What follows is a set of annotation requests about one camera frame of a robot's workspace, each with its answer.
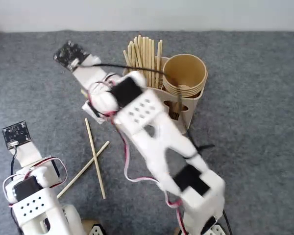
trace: gray carpet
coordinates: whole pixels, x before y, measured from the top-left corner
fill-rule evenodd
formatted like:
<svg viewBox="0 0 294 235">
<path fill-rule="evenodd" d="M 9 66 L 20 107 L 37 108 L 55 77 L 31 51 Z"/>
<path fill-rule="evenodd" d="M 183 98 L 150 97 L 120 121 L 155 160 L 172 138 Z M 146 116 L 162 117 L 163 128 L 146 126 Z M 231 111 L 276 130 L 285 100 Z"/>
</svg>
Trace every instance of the gray carpet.
<svg viewBox="0 0 294 235">
<path fill-rule="evenodd" d="M 52 55 L 72 39 L 103 62 L 123 63 L 122 50 L 137 34 L 0 34 L 0 235 L 16 234 L 1 190 L 11 160 L 1 128 L 25 119 L 42 155 L 61 158 L 71 179 L 91 157 L 87 115 L 78 82 Z M 142 34 L 163 39 L 165 56 L 191 53 L 207 64 L 208 82 L 190 129 L 198 143 L 216 145 L 203 157 L 226 181 L 234 234 L 294 234 L 294 33 Z M 74 204 L 82 218 L 98 219 L 110 235 L 172 234 L 175 213 L 160 190 L 124 178 L 123 146 L 111 125 L 92 120 L 91 127 L 97 148 L 111 141 L 99 160 L 107 199 L 92 167 L 61 203 Z M 138 151 L 131 154 L 130 176 L 148 175 Z"/>
</svg>

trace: stack of paper cups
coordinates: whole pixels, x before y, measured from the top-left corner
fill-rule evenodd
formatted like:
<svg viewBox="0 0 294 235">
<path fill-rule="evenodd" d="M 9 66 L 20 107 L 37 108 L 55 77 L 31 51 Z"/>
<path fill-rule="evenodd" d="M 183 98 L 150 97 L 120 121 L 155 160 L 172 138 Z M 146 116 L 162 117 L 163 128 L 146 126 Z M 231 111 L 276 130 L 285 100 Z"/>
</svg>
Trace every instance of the stack of paper cups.
<svg viewBox="0 0 294 235">
<path fill-rule="evenodd" d="M 204 62 L 197 56 L 180 54 L 171 57 L 164 64 L 163 86 L 166 90 L 178 96 L 192 97 L 203 89 L 208 72 Z"/>
</svg>

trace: black circuit board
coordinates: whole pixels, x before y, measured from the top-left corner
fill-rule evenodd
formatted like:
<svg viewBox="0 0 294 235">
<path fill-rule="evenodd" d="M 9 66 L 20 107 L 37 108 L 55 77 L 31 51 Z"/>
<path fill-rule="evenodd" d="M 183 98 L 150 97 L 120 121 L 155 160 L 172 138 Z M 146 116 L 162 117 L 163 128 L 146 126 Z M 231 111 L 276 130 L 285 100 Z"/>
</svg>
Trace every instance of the black circuit board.
<svg viewBox="0 0 294 235">
<path fill-rule="evenodd" d="M 25 121 L 18 122 L 11 126 L 2 129 L 3 137 L 7 149 L 13 148 L 13 143 L 18 142 L 17 145 L 22 145 L 31 141 L 29 131 Z"/>
<path fill-rule="evenodd" d="M 54 54 L 53 58 L 63 67 L 73 72 L 77 66 L 72 66 L 72 62 L 77 58 L 80 65 L 89 55 L 90 53 L 80 45 L 68 41 Z"/>
</svg>

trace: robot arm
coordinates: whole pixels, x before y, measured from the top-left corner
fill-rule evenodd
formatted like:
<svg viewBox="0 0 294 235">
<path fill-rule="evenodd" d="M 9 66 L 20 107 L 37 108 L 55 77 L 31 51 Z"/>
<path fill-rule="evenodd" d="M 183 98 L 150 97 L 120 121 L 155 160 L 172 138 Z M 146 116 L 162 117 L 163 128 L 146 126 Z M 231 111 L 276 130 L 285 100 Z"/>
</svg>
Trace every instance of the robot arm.
<svg viewBox="0 0 294 235">
<path fill-rule="evenodd" d="M 189 139 L 178 131 L 155 93 L 146 89 L 145 78 L 133 71 L 124 77 L 110 77 L 108 81 L 113 86 L 101 84 L 92 88 L 94 84 L 107 82 L 107 74 L 99 66 L 93 66 L 100 64 L 97 57 L 68 42 L 55 54 L 55 59 L 88 91 L 86 103 L 91 108 L 83 108 L 87 113 L 96 116 L 97 121 L 100 118 L 102 123 L 106 114 L 116 112 L 114 123 L 140 151 L 160 189 L 182 199 L 186 230 L 192 235 L 208 231 L 222 216 L 224 181 L 208 168 Z M 154 127 L 153 136 L 145 130 L 147 125 Z M 172 176 L 166 161 L 168 148 L 187 162 Z"/>
<path fill-rule="evenodd" d="M 25 121 L 3 128 L 7 148 L 22 169 L 3 182 L 3 191 L 24 235 L 86 235 L 72 205 L 61 206 L 53 187 L 61 183 L 54 161 L 42 158 Z"/>
</svg>

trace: black wire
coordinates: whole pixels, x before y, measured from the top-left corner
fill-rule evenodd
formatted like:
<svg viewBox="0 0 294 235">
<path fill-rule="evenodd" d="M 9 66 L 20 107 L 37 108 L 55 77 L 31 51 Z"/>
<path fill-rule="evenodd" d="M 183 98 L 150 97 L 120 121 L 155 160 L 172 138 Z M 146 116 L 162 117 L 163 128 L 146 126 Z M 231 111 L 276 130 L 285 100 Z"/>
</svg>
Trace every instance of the black wire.
<svg viewBox="0 0 294 235">
<path fill-rule="evenodd" d="M 227 229 L 229 230 L 229 233 L 230 235 L 233 235 L 232 233 L 232 229 L 231 229 L 231 226 L 230 226 L 230 222 L 226 216 L 226 213 L 225 213 L 225 210 L 223 210 L 223 216 L 224 216 L 224 219 L 225 219 L 225 222 L 226 222 L 226 225 L 227 225 Z"/>
<path fill-rule="evenodd" d="M 12 217 L 12 219 L 13 219 L 13 221 L 14 221 L 14 223 L 15 223 L 17 229 L 18 229 L 18 233 L 19 233 L 19 235 L 23 235 L 23 231 L 21 230 L 21 228 L 20 228 L 18 222 L 16 221 L 16 218 L 14 217 L 14 214 L 13 214 L 13 210 L 12 210 L 12 208 L 11 208 L 11 210 L 10 210 L 10 213 L 11 213 L 11 217 Z"/>
<path fill-rule="evenodd" d="M 15 152 L 13 154 L 12 161 L 11 161 L 10 175 L 13 175 L 13 168 L 14 168 L 14 162 L 15 162 L 16 153 L 17 153 L 17 147 L 15 146 L 14 149 L 15 149 Z"/>
<path fill-rule="evenodd" d="M 15 152 L 14 152 L 14 154 L 13 154 L 12 161 L 11 161 L 10 175 L 13 175 L 14 162 L 15 162 L 16 153 L 17 153 L 17 146 L 15 146 L 14 149 L 15 149 Z M 13 221 L 14 221 L 16 227 L 17 227 L 17 230 L 18 230 L 19 235 L 22 235 L 23 232 L 22 232 L 22 230 L 21 230 L 21 228 L 20 228 L 18 222 L 16 221 L 16 218 L 15 218 L 14 215 L 13 215 L 13 209 L 12 209 L 12 208 L 11 208 L 11 210 L 10 210 L 10 213 L 11 213 L 11 217 L 12 217 L 12 219 L 13 219 Z"/>
<path fill-rule="evenodd" d="M 177 87 L 177 89 L 178 89 L 178 113 L 180 113 L 180 116 L 181 116 L 181 119 L 182 119 L 182 124 L 183 124 L 183 127 L 185 129 L 185 132 L 186 132 L 189 140 L 195 146 L 195 148 L 197 149 L 197 152 L 199 154 L 201 154 L 201 152 L 204 149 L 211 148 L 211 147 L 215 146 L 214 144 L 199 145 L 199 146 L 196 144 L 196 142 L 195 142 L 195 140 L 193 138 L 193 135 L 191 134 L 191 132 L 187 128 L 187 124 L 186 124 L 186 121 L 184 119 L 183 112 L 181 112 L 183 104 L 182 104 L 182 96 L 181 96 L 181 92 L 180 92 L 180 88 L 179 88 L 179 84 L 177 82 L 177 79 L 175 79 L 175 78 L 167 75 L 165 72 L 162 72 L 162 71 L 159 71 L 159 70 L 153 70 L 153 69 L 141 68 L 141 67 L 133 67 L 133 66 L 126 66 L 126 65 L 101 63 L 101 64 L 92 65 L 92 66 L 82 66 L 82 65 L 79 65 L 79 66 L 82 67 L 82 68 L 86 68 L 86 67 L 116 67 L 116 68 L 130 69 L 130 70 L 144 70 L 144 71 L 156 72 L 156 73 L 164 75 L 165 77 L 171 78 L 174 81 L 173 85 L 175 85 Z"/>
</svg>

